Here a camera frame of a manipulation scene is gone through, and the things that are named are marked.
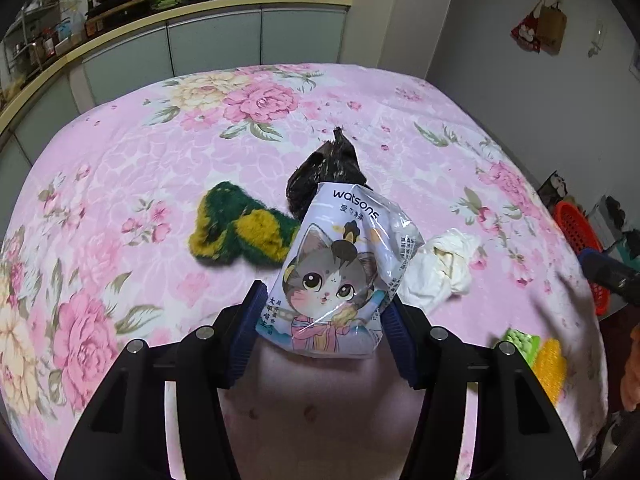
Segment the person right hand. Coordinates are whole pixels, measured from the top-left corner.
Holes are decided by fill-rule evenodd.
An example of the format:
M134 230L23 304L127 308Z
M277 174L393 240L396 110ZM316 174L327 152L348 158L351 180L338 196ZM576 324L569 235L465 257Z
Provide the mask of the person right hand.
M633 412L640 403L640 326L631 332L631 352L620 381L620 398L627 412Z

